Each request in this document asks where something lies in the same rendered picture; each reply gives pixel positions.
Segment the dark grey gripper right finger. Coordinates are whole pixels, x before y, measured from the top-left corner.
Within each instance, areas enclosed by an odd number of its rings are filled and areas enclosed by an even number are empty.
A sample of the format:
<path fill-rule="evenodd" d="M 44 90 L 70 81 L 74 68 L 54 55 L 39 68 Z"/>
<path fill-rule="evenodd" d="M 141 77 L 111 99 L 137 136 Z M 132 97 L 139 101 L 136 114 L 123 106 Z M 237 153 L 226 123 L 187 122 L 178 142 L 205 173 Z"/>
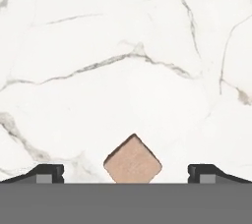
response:
<path fill-rule="evenodd" d="M 252 184 L 252 181 L 224 173 L 214 164 L 190 164 L 188 174 L 189 184 Z"/>

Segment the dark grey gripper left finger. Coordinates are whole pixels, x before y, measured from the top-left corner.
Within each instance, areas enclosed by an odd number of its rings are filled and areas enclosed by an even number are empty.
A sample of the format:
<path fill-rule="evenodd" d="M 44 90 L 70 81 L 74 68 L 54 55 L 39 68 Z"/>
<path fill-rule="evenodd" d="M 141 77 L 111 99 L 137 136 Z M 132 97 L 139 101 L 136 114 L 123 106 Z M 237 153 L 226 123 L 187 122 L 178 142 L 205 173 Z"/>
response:
<path fill-rule="evenodd" d="M 63 164 L 39 164 L 28 173 L 2 181 L 2 184 L 63 184 Z"/>

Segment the light brown sugar cube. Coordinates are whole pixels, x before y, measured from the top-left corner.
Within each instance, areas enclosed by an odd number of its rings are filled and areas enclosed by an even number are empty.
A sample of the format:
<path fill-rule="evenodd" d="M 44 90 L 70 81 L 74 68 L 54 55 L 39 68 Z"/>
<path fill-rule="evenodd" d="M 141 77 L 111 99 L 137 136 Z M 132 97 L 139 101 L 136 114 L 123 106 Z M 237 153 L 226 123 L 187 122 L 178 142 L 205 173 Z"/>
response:
<path fill-rule="evenodd" d="M 115 183 L 149 183 L 162 169 L 136 134 L 118 145 L 106 157 L 103 167 Z"/>

